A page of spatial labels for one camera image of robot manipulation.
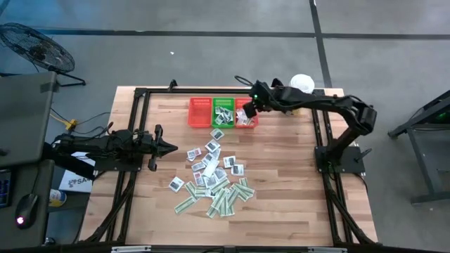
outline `black metal frame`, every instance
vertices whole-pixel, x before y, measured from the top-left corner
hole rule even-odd
[[[131,130],[134,128],[137,115],[137,107],[140,98],[144,97],[143,109],[141,113],[141,121],[139,122],[139,129],[144,130],[147,120],[148,105],[152,93],[187,93],[187,94],[247,94],[249,89],[211,89],[211,88],[180,88],[176,87],[176,82],[172,80],[168,88],[136,88],[134,92],[133,104],[131,107],[131,113],[129,118],[128,128]],[[316,93],[323,92],[323,90],[315,90]],[[318,146],[323,145],[321,137],[321,127],[319,122],[319,116],[317,110],[312,110],[314,131],[316,135],[316,142]],[[333,139],[333,133],[331,130],[330,119],[327,112],[323,112],[323,119],[326,128],[326,135],[328,141]],[[119,247],[125,245],[125,239],[127,237],[129,215],[131,211],[131,204],[133,200],[134,186],[137,179],[137,172],[130,172],[130,177],[127,183],[127,187],[122,192],[122,185],[124,182],[124,176],[126,172],[119,172],[117,178],[117,185],[115,189],[115,195],[113,200],[113,206],[110,213],[106,216],[102,224],[96,229],[92,236],[86,240],[80,241],[74,245],[58,245],[50,247],[33,247],[25,249],[13,249],[12,252],[112,252],[113,247]],[[404,249],[396,247],[386,247],[381,244],[374,243],[364,235],[364,232],[359,229],[356,222],[348,213],[345,206],[345,198],[342,187],[342,182],[339,173],[334,173],[336,180],[335,192],[330,183],[330,174],[321,173],[323,179],[324,193],[326,196],[326,204],[328,210],[328,218],[330,221],[330,231],[333,239],[333,246],[330,247],[267,247],[267,246],[202,246],[202,245],[149,245],[152,252],[211,252],[218,251],[222,253],[239,253],[239,252],[405,252],[405,253],[426,253],[429,251],[419,249]],[[114,237],[115,219],[122,206],[124,207],[124,216],[122,219],[122,225],[120,227],[120,234],[116,240]],[[340,239],[338,234],[338,225],[336,223],[336,217],[334,212],[334,206],[337,207],[342,215],[342,220],[345,226],[345,241]],[[352,242],[352,232],[358,239],[360,244]],[[105,242],[99,242],[103,235],[107,233]]]
[[[416,140],[416,129],[449,128],[448,124],[429,124],[428,122],[438,115],[450,110],[450,90],[419,108],[418,112],[421,110],[422,112],[419,115],[412,117],[404,124],[387,133],[387,135],[393,139],[396,139],[400,134],[408,134],[420,171],[425,179],[425,184],[429,193],[427,195],[411,198],[411,204],[413,205],[436,200],[450,200],[450,191],[444,190],[437,168],[430,168],[427,166],[427,157]]]

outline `computer mouse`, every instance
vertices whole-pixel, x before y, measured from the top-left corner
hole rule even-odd
[[[20,229],[29,228],[36,220],[39,196],[30,193],[23,196],[15,208],[15,224]]]

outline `frame leg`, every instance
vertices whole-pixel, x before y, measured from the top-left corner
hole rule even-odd
[[[75,79],[75,80],[80,81],[80,82],[77,82],[77,83],[74,83],[74,84],[63,84],[63,85],[60,85],[60,87],[79,86],[79,85],[85,86],[85,85],[86,85],[86,81],[84,81],[84,80],[81,79],[81,78],[74,77],[74,76],[72,76],[72,75],[70,75],[70,74],[66,74],[66,73],[59,73],[59,72],[58,72],[58,74],[61,74],[61,75],[63,75],[63,76],[70,77],[70,78],[72,78],[72,79]]]

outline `paper card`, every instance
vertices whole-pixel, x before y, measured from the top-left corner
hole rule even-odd
[[[175,193],[177,193],[181,189],[183,184],[184,181],[181,180],[178,176],[175,176],[174,179],[172,179],[172,182],[170,182],[169,188],[171,188]]]

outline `gray concrete floor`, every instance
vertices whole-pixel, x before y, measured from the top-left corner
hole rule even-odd
[[[448,34],[445,0],[316,0],[323,32]],[[123,30],[313,32],[307,0],[12,0],[0,23],[33,27]],[[109,111],[116,86],[236,85],[235,74],[283,82],[311,75],[323,87],[315,39],[224,37],[54,36],[73,55],[72,73],[88,86],[61,89],[53,108],[67,118]],[[450,249],[450,202],[411,206],[425,193],[406,136],[386,133],[448,90],[450,41],[325,40],[333,87],[374,104],[375,131],[359,139],[373,152],[365,158],[369,199],[379,241],[385,245]],[[33,66],[0,48],[0,71],[33,73]],[[101,117],[80,131],[106,125]],[[51,120],[47,140],[63,132]],[[52,214],[49,235],[72,242],[84,210]],[[67,226],[57,226],[66,221]]]

